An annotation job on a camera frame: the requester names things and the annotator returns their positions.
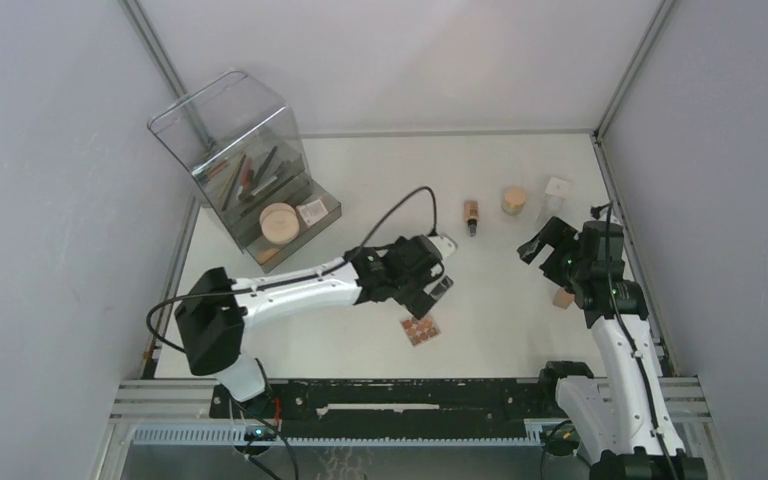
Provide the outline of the clear acrylic makeup organizer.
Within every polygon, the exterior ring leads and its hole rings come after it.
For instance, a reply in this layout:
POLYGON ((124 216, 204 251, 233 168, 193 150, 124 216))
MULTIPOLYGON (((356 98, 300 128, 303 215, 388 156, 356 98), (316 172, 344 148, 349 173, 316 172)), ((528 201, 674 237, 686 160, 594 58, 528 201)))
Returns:
POLYGON ((289 104, 245 71, 227 71, 179 98, 147 128, 265 273, 342 214, 312 176, 289 104))

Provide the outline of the red lip pencil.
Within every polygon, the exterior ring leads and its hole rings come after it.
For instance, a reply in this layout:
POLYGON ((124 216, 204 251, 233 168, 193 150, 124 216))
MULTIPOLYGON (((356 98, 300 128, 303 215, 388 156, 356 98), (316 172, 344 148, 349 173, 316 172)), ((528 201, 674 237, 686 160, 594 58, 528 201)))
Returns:
POLYGON ((251 158, 246 158, 245 162, 243 163, 241 175, 239 178, 237 198, 242 198, 250 190, 249 182, 252 176, 252 163, 253 161, 251 158))

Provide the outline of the eyeshadow palette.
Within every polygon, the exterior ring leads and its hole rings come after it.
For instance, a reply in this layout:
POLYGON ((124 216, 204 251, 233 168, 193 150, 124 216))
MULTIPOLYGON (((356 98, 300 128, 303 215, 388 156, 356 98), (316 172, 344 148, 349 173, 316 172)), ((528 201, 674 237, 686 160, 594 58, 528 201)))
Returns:
POLYGON ((400 326, 413 347, 427 343, 441 333, 432 317, 404 319, 400 322, 400 326))

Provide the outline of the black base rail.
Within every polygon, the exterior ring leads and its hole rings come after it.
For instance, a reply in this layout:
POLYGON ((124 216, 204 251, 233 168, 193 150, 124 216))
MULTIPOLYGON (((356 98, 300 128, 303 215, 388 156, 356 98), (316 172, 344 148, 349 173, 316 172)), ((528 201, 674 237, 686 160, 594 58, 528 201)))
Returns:
POLYGON ((277 421, 291 439, 522 439, 531 420, 562 411, 547 386, 532 379, 273 380, 252 400, 235 403, 217 385, 209 416, 277 421))

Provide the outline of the cream jar gold lid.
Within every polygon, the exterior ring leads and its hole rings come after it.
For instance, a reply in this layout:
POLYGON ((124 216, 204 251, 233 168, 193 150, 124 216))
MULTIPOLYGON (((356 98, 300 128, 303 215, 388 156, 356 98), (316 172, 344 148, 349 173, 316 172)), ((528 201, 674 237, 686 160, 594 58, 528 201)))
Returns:
POLYGON ((507 215, 517 216, 522 212, 527 198, 527 192, 521 187, 509 187, 503 192, 501 208, 507 215))

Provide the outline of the BB cream tube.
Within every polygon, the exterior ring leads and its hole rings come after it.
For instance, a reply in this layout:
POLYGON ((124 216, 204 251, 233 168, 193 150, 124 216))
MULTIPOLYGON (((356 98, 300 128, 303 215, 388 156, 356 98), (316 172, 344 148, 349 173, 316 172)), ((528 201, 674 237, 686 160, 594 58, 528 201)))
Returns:
POLYGON ((477 234, 477 225, 479 221, 479 205, 475 200, 468 200, 464 203, 464 221, 467 232, 470 237, 477 234))

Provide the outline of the orange blender sponge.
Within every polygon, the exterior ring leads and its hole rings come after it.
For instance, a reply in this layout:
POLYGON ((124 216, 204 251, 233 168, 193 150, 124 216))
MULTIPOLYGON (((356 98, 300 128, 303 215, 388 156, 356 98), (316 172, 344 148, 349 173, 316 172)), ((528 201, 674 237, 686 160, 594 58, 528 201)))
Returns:
POLYGON ((255 257, 256 261, 260 265, 264 265, 267 262, 269 262, 275 255, 277 255, 280 252, 278 248, 270 248, 263 250, 258 253, 258 255, 255 257))

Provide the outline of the small square pink compact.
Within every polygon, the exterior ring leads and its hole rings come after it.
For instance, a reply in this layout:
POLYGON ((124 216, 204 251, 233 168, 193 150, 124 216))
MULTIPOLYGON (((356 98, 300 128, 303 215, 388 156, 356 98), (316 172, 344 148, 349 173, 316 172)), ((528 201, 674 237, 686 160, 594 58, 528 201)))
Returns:
POLYGON ((329 213, 322 197, 319 197, 308 203, 301 204, 296 207, 296 210, 308 228, 324 219, 329 213))

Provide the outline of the round beige sponge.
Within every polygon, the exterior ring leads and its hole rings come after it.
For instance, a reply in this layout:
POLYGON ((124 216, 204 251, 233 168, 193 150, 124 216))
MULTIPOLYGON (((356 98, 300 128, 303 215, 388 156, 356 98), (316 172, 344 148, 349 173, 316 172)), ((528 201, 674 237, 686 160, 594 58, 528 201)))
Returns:
POLYGON ((259 217, 262 235, 275 245, 286 245, 300 232, 296 210, 286 203, 272 203, 264 208, 259 217))
POLYGON ((286 203, 272 203, 260 214, 259 223, 269 228, 295 228, 298 226, 296 209, 286 203))

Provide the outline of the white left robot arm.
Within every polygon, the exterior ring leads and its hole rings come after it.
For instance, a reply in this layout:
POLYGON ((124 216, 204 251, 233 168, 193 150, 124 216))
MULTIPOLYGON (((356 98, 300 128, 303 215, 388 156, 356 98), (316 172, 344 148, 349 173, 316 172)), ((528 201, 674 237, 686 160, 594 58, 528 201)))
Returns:
POLYGON ((233 279, 222 267, 210 269, 175 301, 189 371, 217 379, 237 408, 261 416, 270 409, 273 392, 258 360, 244 350, 247 330, 313 309, 388 300, 421 318, 450 288, 444 263, 456 250, 449 236, 429 234, 358 247, 282 275, 233 279))

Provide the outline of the wooden handle brush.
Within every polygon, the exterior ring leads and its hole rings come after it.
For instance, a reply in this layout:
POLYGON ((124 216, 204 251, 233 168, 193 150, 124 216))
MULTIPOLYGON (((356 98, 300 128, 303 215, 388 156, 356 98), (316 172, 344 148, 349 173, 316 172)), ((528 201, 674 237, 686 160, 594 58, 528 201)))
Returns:
POLYGON ((242 153, 237 161, 236 166, 231 171, 231 175, 228 178, 226 185, 223 187, 222 195, 220 198, 221 212, 224 212, 228 208, 228 205, 231 201, 231 197, 233 196, 234 191, 236 190, 236 185, 239 183, 239 177, 243 169, 243 166, 246 162, 246 158, 247 158, 247 155, 245 153, 242 153))

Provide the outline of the clear liquid bottle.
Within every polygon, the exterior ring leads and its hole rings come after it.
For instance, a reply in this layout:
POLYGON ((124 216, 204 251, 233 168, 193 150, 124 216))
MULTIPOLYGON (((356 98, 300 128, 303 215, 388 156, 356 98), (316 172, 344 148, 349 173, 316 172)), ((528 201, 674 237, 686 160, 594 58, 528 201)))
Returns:
POLYGON ((557 214, 567 198, 571 183, 567 180, 551 177, 545 187, 540 210, 535 221, 536 228, 542 228, 557 214))

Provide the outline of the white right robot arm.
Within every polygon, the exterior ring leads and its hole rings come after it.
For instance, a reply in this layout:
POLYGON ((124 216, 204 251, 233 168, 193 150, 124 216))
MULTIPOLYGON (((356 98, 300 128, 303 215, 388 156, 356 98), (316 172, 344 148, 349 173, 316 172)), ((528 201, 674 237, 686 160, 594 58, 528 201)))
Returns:
POLYGON ((525 263, 541 250, 545 278, 570 293, 583 312, 604 364, 611 399, 585 374, 543 383, 538 402, 567 415, 591 460, 592 479, 705 479, 703 459, 691 456, 668 411, 641 286, 623 277, 623 228, 608 216, 576 229, 551 217, 518 247, 525 263))

